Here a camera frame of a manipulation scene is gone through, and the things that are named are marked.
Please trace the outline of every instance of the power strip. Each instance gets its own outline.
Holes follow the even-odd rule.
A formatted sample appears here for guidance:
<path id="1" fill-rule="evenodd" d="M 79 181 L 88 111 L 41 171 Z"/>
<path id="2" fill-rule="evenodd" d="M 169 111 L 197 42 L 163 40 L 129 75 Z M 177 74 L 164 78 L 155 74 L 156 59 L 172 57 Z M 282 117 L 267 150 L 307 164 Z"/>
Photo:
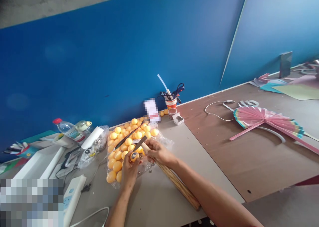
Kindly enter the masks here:
<path id="1" fill-rule="evenodd" d="M 86 177 L 84 175 L 71 180 L 63 199 L 63 226 L 69 227 L 77 203 L 81 196 L 81 190 L 84 187 Z"/>

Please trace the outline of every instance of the blue board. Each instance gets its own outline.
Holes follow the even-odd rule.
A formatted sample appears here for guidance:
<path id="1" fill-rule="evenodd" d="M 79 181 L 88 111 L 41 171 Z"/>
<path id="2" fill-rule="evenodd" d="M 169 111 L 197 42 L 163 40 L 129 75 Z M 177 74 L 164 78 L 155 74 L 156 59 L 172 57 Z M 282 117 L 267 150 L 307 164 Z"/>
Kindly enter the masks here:
<path id="1" fill-rule="evenodd" d="M 278 72 L 290 51 L 292 66 L 319 58 L 319 1 L 247 0 L 221 89 Z"/>
<path id="2" fill-rule="evenodd" d="M 111 0 L 0 30 L 0 150 L 58 117 L 140 117 L 163 91 L 157 74 L 170 90 L 185 83 L 183 102 L 218 91 L 242 3 Z"/>

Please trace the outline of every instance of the water bottle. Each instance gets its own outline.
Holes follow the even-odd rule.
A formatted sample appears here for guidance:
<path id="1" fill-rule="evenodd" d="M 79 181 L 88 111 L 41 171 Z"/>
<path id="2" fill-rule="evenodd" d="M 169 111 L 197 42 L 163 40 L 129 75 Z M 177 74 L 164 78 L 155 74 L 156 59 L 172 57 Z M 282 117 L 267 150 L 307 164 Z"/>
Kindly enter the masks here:
<path id="1" fill-rule="evenodd" d="M 80 145 L 83 144 L 85 136 L 78 132 L 72 123 L 62 121 L 60 118 L 53 120 L 53 123 L 57 125 L 57 128 L 61 133 L 75 140 Z"/>
<path id="2" fill-rule="evenodd" d="M 94 131 L 94 128 L 92 126 L 92 122 L 89 121 L 79 121 L 78 123 L 75 124 L 75 129 L 81 133 L 83 133 L 83 135 L 85 135 L 86 137 L 88 137 L 89 135 L 91 135 L 91 133 Z"/>

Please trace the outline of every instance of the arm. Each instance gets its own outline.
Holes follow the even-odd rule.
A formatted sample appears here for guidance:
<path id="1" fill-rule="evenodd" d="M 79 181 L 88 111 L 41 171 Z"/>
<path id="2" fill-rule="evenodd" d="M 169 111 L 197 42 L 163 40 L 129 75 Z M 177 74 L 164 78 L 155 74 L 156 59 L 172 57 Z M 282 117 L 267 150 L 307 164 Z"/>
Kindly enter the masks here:
<path id="1" fill-rule="evenodd" d="M 151 149 L 147 153 L 148 160 L 153 162 L 153 159 L 156 159 L 171 168 L 198 199 L 207 216 L 217 226 L 262 227 L 262 224 L 238 201 L 200 176 L 160 143 L 154 140 L 145 143 Z"/>
<path id="2" fill-rule="evenodd" d="M 122 181 L 120 193 L 112 207 L 109 217 L 105 223 L 105 227 L 123 227 L 125 223 L 127 205 L 131 197 L 133 187 L 136 182 L 137 168 L 142 161 L 139 158 L 134 163 L 130 163 L 132 151 L 128 152 L 124 158 L 122 168 Z"/>
<path id="3" fill-rule="evenodd" d="M 120 193 L 112 207 L 109 217 L 105 223 L 105 227 L 124 226 L 127 205 L 131 196 L 130 190 L 120 190 Z"/>

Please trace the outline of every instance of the brown table surface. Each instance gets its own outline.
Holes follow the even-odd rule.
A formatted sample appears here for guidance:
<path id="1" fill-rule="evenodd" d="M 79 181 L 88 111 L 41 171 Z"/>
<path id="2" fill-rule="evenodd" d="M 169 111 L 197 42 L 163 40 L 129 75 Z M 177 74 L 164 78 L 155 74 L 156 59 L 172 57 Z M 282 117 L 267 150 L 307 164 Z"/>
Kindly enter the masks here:
<path id="1" fill-rule="evenodd" d="M 247 202 L 319 174 L 319 155 L 295 144 L 280 131 L 277 132 L 286 139 L 284 144 L 277 136 L 261 129 L 230 141 L 230 137 L 244 130 L 239 123 L 223 121 L 204 112 L 207 105 L 216 101 L 255 100 L 260 103 L 259 107 L 294 118 L 306 132 L 319 138 L 319 100 L 299 101 L 284 94 L 258 90 L 245 84 L 177 107 L 187 127 Z M 234 117 L 222 103 L 209 106 L 207 111 L 226 120 Z M 267 124 L 262 127 L 275 130 Z M 303 139 L 319 148 L 319 142 L 306 136 Z"/>

